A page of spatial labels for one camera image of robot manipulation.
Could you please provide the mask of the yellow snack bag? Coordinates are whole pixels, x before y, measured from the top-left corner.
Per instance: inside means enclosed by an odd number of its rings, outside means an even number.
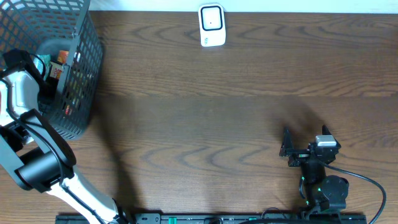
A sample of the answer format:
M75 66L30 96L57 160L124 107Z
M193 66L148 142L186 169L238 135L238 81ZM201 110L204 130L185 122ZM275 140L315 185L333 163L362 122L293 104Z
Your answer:
M50 61L50 71L49 77L60 79L60 76L63 72L63 65L58 62Z

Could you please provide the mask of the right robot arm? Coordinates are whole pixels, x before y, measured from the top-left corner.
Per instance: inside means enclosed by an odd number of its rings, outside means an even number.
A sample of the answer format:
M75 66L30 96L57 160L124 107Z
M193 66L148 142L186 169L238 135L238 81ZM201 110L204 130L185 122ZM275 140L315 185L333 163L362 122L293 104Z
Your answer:
M288 166L299 167L302 177L299 183L300 196L307 206L302 209L301 218L308 220L312 215L336 214L346 208L349 183L337 175L326 175L325 167L336 159L341 145L326 126L322 134L315 136L305 149L294 147L292 135L284 129L279 156L288 157Z

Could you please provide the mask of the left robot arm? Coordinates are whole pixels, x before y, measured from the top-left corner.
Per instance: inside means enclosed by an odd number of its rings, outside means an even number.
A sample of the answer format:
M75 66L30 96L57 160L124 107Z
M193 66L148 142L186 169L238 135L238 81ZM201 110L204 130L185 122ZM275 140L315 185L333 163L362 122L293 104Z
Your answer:
M41 103L53 102L56 89L35 66L35 55L12 49L2 56L1 166L20 188L63 200L89 223L134 223L85 178L71 147L39 111Z

